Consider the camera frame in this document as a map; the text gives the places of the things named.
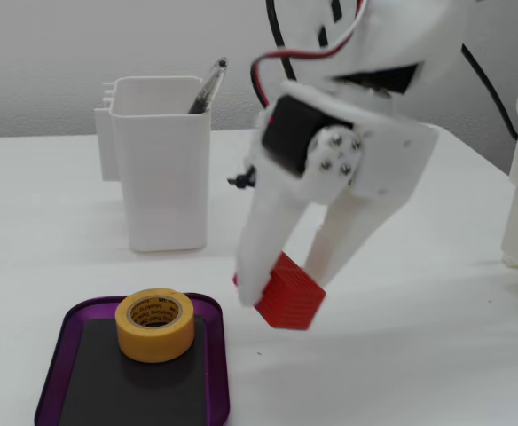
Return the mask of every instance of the white plastic container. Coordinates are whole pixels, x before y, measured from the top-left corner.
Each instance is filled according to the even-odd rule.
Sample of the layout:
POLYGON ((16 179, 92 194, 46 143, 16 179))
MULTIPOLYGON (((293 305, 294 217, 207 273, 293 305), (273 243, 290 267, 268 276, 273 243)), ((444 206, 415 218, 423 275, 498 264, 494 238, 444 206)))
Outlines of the white plastic container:
POLYGON ((200 85, 197 77, 122 78, 104 99, 112 126, 96 111, 104 180, 122 182, 136 251, 206 245, 210 112, 186 114, 200 85))

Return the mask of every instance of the white table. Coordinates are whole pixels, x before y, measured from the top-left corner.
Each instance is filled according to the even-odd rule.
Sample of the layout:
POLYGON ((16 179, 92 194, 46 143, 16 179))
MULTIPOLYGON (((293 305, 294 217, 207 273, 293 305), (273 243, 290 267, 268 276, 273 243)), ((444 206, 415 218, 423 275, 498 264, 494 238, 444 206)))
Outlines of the white table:
MULTIPOLYGON (((208 247, 141 255, 95 137, 0 138, 0 426, 32 424, 68 309, 153 287, 223 306, 231 426, 518 424, 518 271, 499 262, 506 176, 443 131, 411 204, 327 289, 313 329, 276 331, 231 284, 252 192, 225 178, 247 140, 212 137, 208 247)), ((322 214, 288 244, 298 263, 322 214)))

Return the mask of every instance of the yellow tape roll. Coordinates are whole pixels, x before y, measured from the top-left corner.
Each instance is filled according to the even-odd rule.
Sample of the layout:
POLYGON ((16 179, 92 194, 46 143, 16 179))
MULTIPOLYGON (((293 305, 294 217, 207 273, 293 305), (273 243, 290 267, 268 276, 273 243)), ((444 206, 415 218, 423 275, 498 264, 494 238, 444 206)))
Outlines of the yellow tape roll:
POLYGON ((194 308, 183 293, 165 288, 140 291, 115 311, 122 352, 139 362, 178 358, 194 340, 194 308))

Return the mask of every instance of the purple tray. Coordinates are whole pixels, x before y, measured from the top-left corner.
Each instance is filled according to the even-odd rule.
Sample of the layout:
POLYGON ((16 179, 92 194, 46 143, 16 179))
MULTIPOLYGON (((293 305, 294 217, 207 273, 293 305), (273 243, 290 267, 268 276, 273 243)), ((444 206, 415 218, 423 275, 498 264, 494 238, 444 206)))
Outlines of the purple tray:
MULTIPOLYGON (((222 308, 211 297, 196 293, 186 295, 192 300, 194 313, 206 323, 208 426, 222 426, 230 413, 222 308)), ((117 305, 124 298, 86 300, 68 311, 36 408, 35 426, 58 426, 84 324, 89 320, 114 319, 117 305)))

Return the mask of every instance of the red cube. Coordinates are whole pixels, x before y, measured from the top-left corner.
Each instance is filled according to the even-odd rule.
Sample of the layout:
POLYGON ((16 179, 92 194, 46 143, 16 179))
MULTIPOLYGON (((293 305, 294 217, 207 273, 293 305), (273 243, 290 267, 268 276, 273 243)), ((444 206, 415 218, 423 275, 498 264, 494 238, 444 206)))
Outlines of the red cube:
POLYGON ((325 296, 326 292, 282 253, 255 308, 273 328, 308 330, 325 296))

